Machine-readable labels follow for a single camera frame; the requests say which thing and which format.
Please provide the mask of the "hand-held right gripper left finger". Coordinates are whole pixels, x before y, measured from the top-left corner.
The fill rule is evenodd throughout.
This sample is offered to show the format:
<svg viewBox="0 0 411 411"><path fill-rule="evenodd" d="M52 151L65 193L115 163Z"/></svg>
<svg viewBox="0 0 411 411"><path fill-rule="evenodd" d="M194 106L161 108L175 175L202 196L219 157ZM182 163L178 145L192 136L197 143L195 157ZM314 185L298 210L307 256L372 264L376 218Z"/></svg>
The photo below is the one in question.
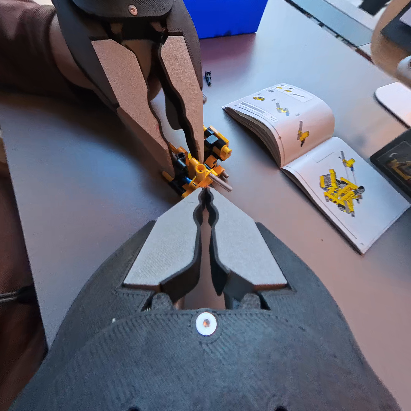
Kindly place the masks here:
<svg viewBox="0 0 411 411"><path fill-rule="evenodd" d="M167 294L172 302L198 284L205 189L159 216L124 279L127 288Z"/></svg>

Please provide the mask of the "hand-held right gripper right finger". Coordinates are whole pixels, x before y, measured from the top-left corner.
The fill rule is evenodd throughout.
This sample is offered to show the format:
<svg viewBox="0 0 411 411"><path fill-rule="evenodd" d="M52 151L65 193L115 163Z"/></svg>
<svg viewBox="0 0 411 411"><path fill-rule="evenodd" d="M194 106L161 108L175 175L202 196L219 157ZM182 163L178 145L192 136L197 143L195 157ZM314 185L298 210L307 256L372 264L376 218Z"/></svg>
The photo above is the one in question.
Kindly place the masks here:
<svg viewBox="0 0 411 411"><path fill-rule="evenodd" d="M207 189L210 269L217 295L241 301L248 293L287 287L257 223L215 189Z"/></svg>

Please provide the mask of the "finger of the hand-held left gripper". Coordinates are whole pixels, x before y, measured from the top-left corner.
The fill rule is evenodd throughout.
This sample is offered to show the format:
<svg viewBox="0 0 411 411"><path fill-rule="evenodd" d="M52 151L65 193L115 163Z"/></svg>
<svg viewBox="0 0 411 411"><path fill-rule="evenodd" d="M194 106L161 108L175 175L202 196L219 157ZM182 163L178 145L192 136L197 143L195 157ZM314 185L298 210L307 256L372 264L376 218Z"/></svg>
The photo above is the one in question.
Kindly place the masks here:
<svg viewBox="0 0 411 411"><path fill-rule="evenodd" d="M91 42L119 103L117 114L159 164L175 176L168 143L148 101L148 88L136 55L112 39Z"/></svg>
<svg viewBox="0 0 411 411"><path fill-rule="evenodd" d="M177 111L192 157L203 162L203 94L183 36L169 36L158 51L166 95Z"/></svg>

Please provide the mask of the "yellow black lego model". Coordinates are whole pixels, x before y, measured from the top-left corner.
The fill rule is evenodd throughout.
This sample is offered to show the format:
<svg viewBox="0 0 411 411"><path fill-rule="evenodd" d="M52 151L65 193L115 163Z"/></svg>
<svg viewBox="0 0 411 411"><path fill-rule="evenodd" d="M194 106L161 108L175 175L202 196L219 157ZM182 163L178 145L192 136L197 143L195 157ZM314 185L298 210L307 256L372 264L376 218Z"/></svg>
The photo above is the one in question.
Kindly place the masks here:
<svg viewBox="0 0 411 411"><path fill-rule="evenodd" d="M187 197L198 188L207 188L212 184L217 184L228 192L232 191L232 187L225 181L229 175L218 163L227 160L232 154L229 140L213 126L204 126L203 136L204 163L192 157L182 146L175 147L170 144L175 176L172 177L166 171L162 172L162 176L181 198Z"/></svg>

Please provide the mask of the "person's left forearm brown sleeve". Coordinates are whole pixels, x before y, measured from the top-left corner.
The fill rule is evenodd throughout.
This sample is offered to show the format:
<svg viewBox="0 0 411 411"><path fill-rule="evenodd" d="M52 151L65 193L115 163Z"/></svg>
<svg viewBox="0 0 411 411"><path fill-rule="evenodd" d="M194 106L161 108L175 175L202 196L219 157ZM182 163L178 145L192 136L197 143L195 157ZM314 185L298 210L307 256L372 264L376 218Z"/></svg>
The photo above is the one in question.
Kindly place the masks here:
<svg viewBox="0 0 411 411"><path fill-rule="evenodd" d="M53 5L0 2L1 88L89 105L92 84L77 67Z"/></svg>

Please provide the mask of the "open lego instruction booklet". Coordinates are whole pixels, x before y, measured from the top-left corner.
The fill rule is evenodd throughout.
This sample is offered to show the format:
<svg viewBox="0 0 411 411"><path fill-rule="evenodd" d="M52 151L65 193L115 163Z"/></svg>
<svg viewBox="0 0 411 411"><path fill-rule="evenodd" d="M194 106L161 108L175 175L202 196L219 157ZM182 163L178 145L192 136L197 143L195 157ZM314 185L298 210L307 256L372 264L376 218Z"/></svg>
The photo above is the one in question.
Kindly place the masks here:
<svg viewBox="0 0 411 411"><path fill-rule="evenodd" d="M222 106L257 135L279 168L364 255L410 203L342 139L331 108L279 83Z"/></svg>

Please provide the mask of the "blue plastic bin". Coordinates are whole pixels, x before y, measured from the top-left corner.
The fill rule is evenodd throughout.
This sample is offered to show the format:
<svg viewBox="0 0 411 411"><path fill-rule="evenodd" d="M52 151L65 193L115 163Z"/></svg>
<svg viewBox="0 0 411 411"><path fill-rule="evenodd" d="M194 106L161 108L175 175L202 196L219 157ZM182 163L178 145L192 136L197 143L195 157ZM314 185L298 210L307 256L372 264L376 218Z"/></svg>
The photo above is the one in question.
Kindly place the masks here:
<svg viewBox="0 0 411 411"><path fill-rule="evenodd" d="M199 39L255 33L267 0L185 0Z"/></svg>

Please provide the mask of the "dark flat panel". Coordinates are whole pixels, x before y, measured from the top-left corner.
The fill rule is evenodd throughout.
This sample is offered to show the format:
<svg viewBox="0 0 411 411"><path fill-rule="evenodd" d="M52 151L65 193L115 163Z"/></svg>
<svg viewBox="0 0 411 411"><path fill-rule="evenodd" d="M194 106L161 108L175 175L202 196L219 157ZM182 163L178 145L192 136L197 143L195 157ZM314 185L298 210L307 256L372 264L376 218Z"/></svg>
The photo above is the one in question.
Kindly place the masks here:
<svg viewBox="0 0 411 411"><path fill-rule="evenodd" d="M291 0L288 3L314 17L355 46L371 43L372 18L349 1Z"/></svg>

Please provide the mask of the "person's brown clothed torso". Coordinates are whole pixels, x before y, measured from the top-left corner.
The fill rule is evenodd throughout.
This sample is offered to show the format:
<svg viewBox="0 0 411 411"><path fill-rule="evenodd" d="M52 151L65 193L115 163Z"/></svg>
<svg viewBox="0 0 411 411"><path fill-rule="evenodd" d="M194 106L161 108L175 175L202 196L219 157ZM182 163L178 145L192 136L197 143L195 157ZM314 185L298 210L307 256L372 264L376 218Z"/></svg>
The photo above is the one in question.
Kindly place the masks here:
<svg viewBox="0 0 411 411"><path fill-rule="evenodd" d="M33 284L3 139L0 140L0 291ZM0 409L8 410L37 372L47 346L38 303L1 302Z"/></svg>

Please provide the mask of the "tan rounded object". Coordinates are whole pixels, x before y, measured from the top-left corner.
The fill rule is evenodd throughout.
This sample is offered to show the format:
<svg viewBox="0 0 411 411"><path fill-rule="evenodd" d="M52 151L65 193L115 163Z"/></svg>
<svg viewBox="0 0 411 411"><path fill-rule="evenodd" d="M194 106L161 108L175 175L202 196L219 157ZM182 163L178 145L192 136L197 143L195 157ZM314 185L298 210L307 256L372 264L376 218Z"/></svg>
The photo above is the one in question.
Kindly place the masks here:
<svg viewBox="0 0 411 411"><path fill-rule="evenodd" d="M402 70L410 68L410 52L402 49L381 33L383 28L398 15L408 3L409 1L406 0L391 1L379 18L371 40L371 59L373 63L386 74L410 88L410 78L404 74L404 71L398 71L399 64Z"/></svg>

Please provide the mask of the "silver monitor stand base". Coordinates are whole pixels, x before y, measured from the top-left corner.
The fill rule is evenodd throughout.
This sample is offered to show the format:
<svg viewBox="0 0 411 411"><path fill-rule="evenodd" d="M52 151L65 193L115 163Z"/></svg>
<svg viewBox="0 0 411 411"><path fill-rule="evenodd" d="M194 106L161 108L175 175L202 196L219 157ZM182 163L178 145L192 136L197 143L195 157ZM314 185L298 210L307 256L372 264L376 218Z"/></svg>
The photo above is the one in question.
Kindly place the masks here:
<svg viewBox="0 0 411 411"><path fill-rule="evenodd" d="M396 81L377 88L374 93L377 102L405 127L411 127L411 90Z"/></svg>

